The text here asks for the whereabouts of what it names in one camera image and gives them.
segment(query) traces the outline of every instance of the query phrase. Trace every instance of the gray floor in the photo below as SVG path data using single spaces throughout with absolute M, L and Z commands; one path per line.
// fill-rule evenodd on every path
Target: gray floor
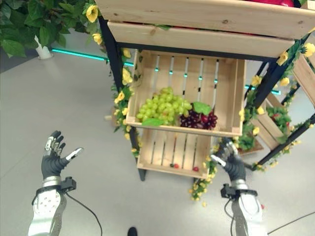
M 121 132 L 113 133 L 103 116 L 112 106 L 109 66 L 101 61 L 55 54 L 32 59 L 1 74 L 0 110 L 0 235 L 26 235 L 32 219 L 31 201 L 41 186 L 40 160 L 51 131 L 66 138 L 64 153 L 78 146 L 85 152 L 69 164 L 63 177 L 73 176 L 72 195 L 98 215 L 105 236 L 125 236 L 135 225 L 139 236 L 228 236 L 230 220 L 220 197 L 227 175 L 219 170 L 201 203 L 189 199 L 191 178 L 148 172 L 141 182 Z M 291 107 L 293 123 L 314 109 L 303 92 Z M 302 144 L 266 173 L 249 173 L 248 184 L 266 206 L 269 230 L 315 210 L 315 129 L 301 137 Z M 267 149 L 251 157 L 259 160 Z M 313 236 L 315 215 L 273 236 Z M 96 236 L 93 216 L 68 200 L 61 236 Z

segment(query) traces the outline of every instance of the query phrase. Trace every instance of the teal led light strip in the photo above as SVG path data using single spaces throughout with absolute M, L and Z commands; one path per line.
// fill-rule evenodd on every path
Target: teal led light strip
M 72 52 L 72 51 L 68 51 L 68 50 L 53 48 L 51 51 L 56 52 L 56 53 L 64 53 L 64 54 L 68 54 L 68 55 L 79 56 L 79 57 L 83 57 L 83 58 L 109 61 L 109 59 L 106 57 L 93 56 L 93 55 L 89 55 L 89 54 L 85 54 L 85 53 L 77 53 L 77 52 Z M 125 62 L 124 65 L 133 66 L 133 63 L 132 62 Z

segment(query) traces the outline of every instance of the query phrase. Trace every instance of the grape leaf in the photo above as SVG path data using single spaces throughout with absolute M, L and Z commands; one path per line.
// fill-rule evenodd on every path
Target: grape leaf
M 193 109 L 197 113 L 203 113 L 204 115 L 208 115 L 211 112 L 211 107 L 202 102 L 194 102 Z
M 160 126 L 163 125 L 163 121 L 157 118 L 149 118 L 142 122 L 142 125 L 149 125 L 149 126 Z

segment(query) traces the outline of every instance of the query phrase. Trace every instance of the artificial flower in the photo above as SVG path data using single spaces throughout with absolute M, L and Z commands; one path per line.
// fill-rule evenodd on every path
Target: artificial flower
M 128 133 L 126 133 L 126 134 L 125 134 L 125 138 L 126 138 L 127 140 L 130 140 L 130 135 L 129 135 Z
M 260 85 L 261 80 L 262 80 L 262 78 L 261 78 L 260 76 L 255 75 L 255 76 L 252 77 L 252 83 L 251 83 L 251 85 L 253 85 L 253 86 Z
M 128 108 L 127 107 L 123 108 L 122 113 L 123 113 L 124 116 L 127 115 L 127 112 L 128 112 Z
M 283 53 L 280 55 L 279 59 L 277 60 L 277 64 L 280 65 L 280 66 L 283 65 L 283 63 L 286 62 L 287 58 L 288 58 L 287 52 L 283 52 Z
M 131 58 L 131 53 L 129 51 L 128 48 L 123 48 L 123 55 L 126 57 L 126 58 Z
M 100 33 L 94 33 L 94 34 L 92 34 L 92 36 L 93 36 L 93 40 L 94 40 L 98 45 L 100 45 L 100 44 L 103 42 L 103 40 L 102 40 L 102 35 L 100 35 Z
M 303 48 L 305 49 L 304 55 L 306 57 L 310 57 L 313 53 L 315 53 L 315 45 L 313 43 L 307 43 Z
M 240 116 L 241 121 L 244 121 L 244 120 L 245 120 L 245 110 L 244 110 L 244 108 L 243 108 L 242 110 L 240 110 L 240 112 L 238 113 L 238 115 Z
M 288 84 L 290 84 L 290 79 L 288 77 L 284 77 L 280 80 L 280 86 L 287 86 Z
M 255 127 L 253 130 L 252 130 L 252 134 L 253 135 L 257 135 L 259 133 L 259 127 Z
M 260 107 L 258 107 L 258 109 L 257 109 L 257 113 L 260 114 L 260 115 L 262 115 L 262 114 L 265 113 L 265 111 L 264 111 L 264 109 L 260 106 Z

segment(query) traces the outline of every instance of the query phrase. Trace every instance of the black metal frame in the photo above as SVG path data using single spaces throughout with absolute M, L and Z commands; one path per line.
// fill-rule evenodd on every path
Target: black metal frame
M 267 63 L 269 63 L 267 72 L 262 79 L 261 84 L 257 87 L 257 94 L 254 100 L 254 106 L 258 108 L 262 102 L 266 99 L 268 94 L 272 91 L 275 84 L 279 81 L 288 65 L 291 64 L 292 58 L 288 60 L 286 65 L 279 66 L 276 63 L 276 58 L 269 57 L 261 57 L 255 55 L 244 55 L 244 54 L 234 54 L 234 53 L 224 53 L 224 52 L 214 52 L 214 51 L 204 51 L 204 50 L 194 50 L 194 49 L 184 49 L 184 48 L 172 48 L 172 47 L 162 47 L 162 46 L 154 46 L 154 45 L 144 45 L 144 44 L 133 44 L 133 43 L 125 43 L 125 42 L 116 42 L 113 34 L 111 33 L 107 23 L 102 16 L 98 17 L 101 32 L 103 35 L 103 40 L 107 49 L 108 58 L 110 61 L 110 66 L 113 72 L 115 85 L 117 90 L 119 91 L 122 87 L 122 69 L 123 69 L 123 61 L 121 55 L 121 47 L 126 48 L 135 48 L 141 50 L 152 50 L 152 51 L 165 51 L 165 52 L 173 52 L 173 53 L 182 53 L 182 54 L 192 54 L 192 55 L 202 55 L 202 56 L 213 56 L 213 57 L 223 57 L 223 58 L 237 58 L 237 59 L 250 59 L 250 60 L 259 60 L 263 61 L 262 66 L 260 67 L 257 75 L 260 75 L 263 68 Z M 315 123 L 315 114 L 311 117 L 311 124 Z M 291 134 L 288 140 L 279 146 L 277 146 L 274 150 L 272 150 L 267 156 L 265 156 L 262 160 L 259 161 L 258 164 L 262 165 L 274 157 L 279 151 L 281 151 L 284 147 L 294 141 L 297 137 L 299 137 L 302 133 L 304 133 L 308 127 L 300 127 L 293 134 Z M 130 131 L 130 139 L 133 148 L 139 149 L 137 134 L 135 127 L 131 128 Z M 254 170 L 251 165 L 246 164 L 246 167 Z M 139 169 L 140 179 L 142 181 L 145 180 L 146 170 Z

